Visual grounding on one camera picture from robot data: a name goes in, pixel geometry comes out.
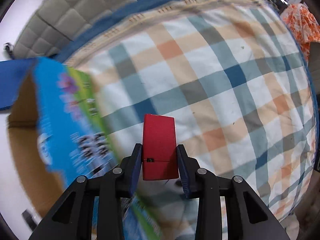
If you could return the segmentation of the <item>red rectangular box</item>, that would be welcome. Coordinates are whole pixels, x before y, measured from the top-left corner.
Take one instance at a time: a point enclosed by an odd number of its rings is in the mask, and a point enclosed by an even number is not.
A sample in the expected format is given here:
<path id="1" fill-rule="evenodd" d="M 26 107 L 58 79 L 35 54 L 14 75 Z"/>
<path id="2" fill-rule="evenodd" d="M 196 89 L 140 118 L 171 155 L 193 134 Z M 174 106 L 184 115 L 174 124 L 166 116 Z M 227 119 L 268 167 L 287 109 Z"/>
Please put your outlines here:
<path id="1" fill-rule="evenodd" d="M 175 119 L 146 114 L 143 126 L 143 180 L 177 179 Z"/>

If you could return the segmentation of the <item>blue printed cardboard box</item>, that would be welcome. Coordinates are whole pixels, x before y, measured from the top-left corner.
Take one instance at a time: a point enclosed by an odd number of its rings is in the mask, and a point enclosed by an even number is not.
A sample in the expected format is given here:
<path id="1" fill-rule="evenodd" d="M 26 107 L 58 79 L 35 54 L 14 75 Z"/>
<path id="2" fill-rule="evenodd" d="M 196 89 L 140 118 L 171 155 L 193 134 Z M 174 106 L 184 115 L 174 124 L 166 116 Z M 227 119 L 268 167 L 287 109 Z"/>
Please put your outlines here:
<path id="1" fill-rule="evenodd" d="M 42 219 L 77 177 L 102 177 L 125 158 L 108 137 L 89 75 L 46 57 L 21 85 L 8 132 L 22 185 Z M 121 199 L 121 211 L 124 239 L 161 238 L 136 191 Z"/>

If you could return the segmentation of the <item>blue cloth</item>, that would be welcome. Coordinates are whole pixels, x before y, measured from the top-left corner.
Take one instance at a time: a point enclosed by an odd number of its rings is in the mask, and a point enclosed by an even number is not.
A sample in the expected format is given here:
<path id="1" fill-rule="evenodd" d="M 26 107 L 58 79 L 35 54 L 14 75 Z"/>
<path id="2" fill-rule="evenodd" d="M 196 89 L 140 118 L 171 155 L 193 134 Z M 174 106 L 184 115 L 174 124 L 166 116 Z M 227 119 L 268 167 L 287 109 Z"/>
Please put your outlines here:
<path id="1" fill-rule="evenodd" d="M 10 109 L 39 57 L 1 61 L 1 111 Z"/>

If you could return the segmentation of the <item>orange floral cloth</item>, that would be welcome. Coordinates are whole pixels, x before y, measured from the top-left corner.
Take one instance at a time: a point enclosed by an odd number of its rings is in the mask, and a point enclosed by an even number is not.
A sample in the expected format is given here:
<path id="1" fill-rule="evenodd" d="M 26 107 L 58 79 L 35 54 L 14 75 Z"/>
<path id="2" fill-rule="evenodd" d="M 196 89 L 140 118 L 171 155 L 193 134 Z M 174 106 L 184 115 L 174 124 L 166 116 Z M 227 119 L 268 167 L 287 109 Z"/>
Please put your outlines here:
<path id="1" fill-rule="evenodd" d="M 301 51 L 309 61 L 310 46 L 319 43 L 319 24 L 314 15 L 302 3 L 290 4 L 281 14 L 281 19 L 290 29 L 300 45 Z"/>

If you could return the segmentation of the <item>plaid checkered blanket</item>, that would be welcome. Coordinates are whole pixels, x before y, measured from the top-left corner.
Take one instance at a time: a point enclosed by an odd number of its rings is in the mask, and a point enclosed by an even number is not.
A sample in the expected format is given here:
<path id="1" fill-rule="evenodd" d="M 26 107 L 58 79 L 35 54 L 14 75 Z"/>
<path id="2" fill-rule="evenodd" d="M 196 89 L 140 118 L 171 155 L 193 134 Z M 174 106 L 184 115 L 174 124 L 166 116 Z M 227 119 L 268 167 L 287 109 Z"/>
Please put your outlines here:
<path id="1" fill-rule="evenodd" d="M 199 164 L 242 176 L 279 221 L 299 204 L 319 134 L 308 65 L 266 0 L 138 0 L 57 56 L 91 75 L 121 158 L 144 116 L 175 119 Z"/>

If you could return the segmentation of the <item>grey tufted sofa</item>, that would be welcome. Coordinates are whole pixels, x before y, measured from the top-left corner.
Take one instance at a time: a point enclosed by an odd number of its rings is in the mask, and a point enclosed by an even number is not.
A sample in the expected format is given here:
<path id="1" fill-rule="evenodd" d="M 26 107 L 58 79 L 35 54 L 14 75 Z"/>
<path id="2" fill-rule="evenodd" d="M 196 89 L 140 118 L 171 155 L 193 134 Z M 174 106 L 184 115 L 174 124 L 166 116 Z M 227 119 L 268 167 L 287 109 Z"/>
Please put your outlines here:
<path id="1" fill-rule="evenodd" d="M 14 45 L 17 59 L 51 56 L 100 18 L 135 0 L 44 0 Z"/>

